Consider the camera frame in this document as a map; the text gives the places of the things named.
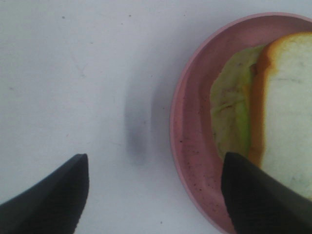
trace white bread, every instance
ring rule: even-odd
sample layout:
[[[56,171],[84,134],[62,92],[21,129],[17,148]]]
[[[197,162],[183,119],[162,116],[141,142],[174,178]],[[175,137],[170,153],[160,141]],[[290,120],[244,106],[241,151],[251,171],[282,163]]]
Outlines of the white bread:
[[[312,32],[267,45],[256,66],[248,158],[312,199]]]

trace plate rim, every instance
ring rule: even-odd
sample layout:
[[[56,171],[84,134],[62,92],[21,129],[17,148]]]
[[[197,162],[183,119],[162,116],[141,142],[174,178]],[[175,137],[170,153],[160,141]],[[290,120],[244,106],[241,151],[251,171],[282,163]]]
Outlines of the plate rim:
[[[173,155],[173,159],[174,159],[174,163],[175,163],[175,168],[176,171],[178,173],[179,179],[181,181],[181,183],[183,184],[183,187],[185,189],[185,191],[187,192],[189,198],[191,199],[192,203],[196,206],[196,208],[200,211],[200,213],[220,232],[222,232],[223,234],[228,234],[228,232],[226,232],[222,227],[220,227],[218,224],[215,223],[215,221],[213,221],[205,212],[204,210],[201,208],[200,204],[197,202],[197,200],[195,199],[195,197],[193,196],[188,184],[186,183],[186,180],[183,176],[182,170],[181,170],[181,166],[178,163],[178,157],[177,157],[177,153],[176,153],[176,141],[175,141],[175,135],[174,135],[174,121],[175,121],[175,109],[176,109],[176,105],[177,105],[177,97],[178,94],[180,92],[180,88],[181,85],[185,79],[186,74],[188,73],[192,63],[194,62],[194,60],[197,58],[197,56],[200,54],[200,52],[202,51],[202,49],[210,42],[212,41],[217,35],[219,35],[221,32],[223,32],[224,30],[238,24],[241,23],[243,21],[246,20],[250,20],[250,19],[255,19],[255,18],[260,18],[260,17],[267,17],[267,16],[285,16],[285,17],[292,17],[292,18],[297,18],[297,19],[301,19],[301,20],[306,20],[309,22],[312,22],[312,19],[303,15],[299,15],[299,14],[295,14],[295,13],[288,13],[288,12],[263,12],[263,13],[256,13],[256,14],[251,14],[251,15],[247,15],[238,19],[235,19],[234,21],[231,21],[227,24],[225,24],[224,26],[220,27],[219,29],[217,29],[216,31],[214,31],[209,37],[207,37],[201,44],[200,46],[193,52],[193,54],[191,55],[191,57],[189,58],[188,62],[185,64],[181,75],[179,76],[179,79],[177,81],[177,84],[175,86],[175,91],[174,91],[174,95],[172,98],[172,102],[171,102],[171,107],[170,107],[170,117],[169,117],[169,134],[170,134],[170,147],[171,147],[171,152]]]

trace pink plate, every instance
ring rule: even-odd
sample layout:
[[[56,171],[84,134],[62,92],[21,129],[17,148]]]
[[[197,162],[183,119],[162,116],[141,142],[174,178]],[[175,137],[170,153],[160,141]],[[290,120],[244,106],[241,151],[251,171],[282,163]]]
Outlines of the pink plate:
[[[222,161],[210,127],[211,84],[235,52],[299,31],[312,31],[312,19],[271,12],[236,20],[197,49],[176,87],[170,119],[176,169],[192,201],[223,233],[235,234],[235,230],[220,189]]]

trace sandwich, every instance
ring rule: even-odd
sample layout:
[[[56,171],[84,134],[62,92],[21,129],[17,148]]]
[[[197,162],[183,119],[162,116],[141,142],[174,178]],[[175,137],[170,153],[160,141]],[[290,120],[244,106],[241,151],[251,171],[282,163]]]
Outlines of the sandwich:
[[[210,92],[218,154],[236,152],[312,199],[312,32],[234,54]]]

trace white table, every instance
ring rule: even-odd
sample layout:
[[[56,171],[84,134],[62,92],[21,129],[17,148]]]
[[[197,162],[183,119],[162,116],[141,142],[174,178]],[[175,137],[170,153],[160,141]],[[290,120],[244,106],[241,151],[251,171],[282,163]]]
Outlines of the white table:
[[[179,75],[216,29],[310,0],[0,1],[0,203],[76,153],[90,191],[77,234],[218,234],[169,144]]]

